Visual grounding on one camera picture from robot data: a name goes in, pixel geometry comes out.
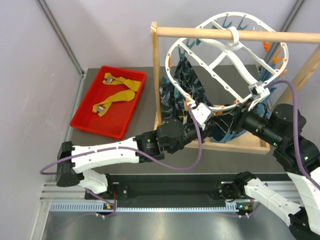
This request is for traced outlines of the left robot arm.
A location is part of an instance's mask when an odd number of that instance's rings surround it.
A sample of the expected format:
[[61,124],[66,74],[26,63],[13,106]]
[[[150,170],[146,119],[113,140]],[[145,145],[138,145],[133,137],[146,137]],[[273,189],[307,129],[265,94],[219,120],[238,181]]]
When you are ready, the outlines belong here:
[[60,162],[57,165],[56,185],[62,188],[82,186],[102,198],[109,198],[114,187],[105,175],[96,173],[94,168],[160,161],[165,153],[174,154],[194,140],[204,143],[217,127],[215,117],[199,129],[193,122],[183,124],[177,119],[168,119],[155,130],[119,142],[75,146],[71,141],[65,141],[57,155]]

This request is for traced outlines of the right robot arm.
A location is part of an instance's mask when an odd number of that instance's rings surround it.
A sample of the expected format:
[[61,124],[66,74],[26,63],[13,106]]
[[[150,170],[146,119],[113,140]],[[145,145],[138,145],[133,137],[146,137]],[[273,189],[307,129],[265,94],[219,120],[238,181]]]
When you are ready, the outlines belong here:
[[279,104],[270,116],[247,107],[236,107],[220,114],[216,120],[223,130],[238,133],[246,130],[274,146],[273,156],[295,185],[301,204],[295,203],[257,176],[245,171],[232,183],[222,184],[220,196],[225,200],[257,200],[278,216],[297,240],[320,238],[320,150],[301,135],[306,119],[290,104]]

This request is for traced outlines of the navy sock green stripe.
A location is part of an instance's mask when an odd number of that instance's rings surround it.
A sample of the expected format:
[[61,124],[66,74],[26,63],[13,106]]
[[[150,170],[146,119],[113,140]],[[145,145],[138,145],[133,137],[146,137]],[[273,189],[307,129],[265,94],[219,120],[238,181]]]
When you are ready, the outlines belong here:
[[211,141],[214,143],[227,143],[232,138],[230,133],[224,132],[219,126],[215,126],[211,131]]

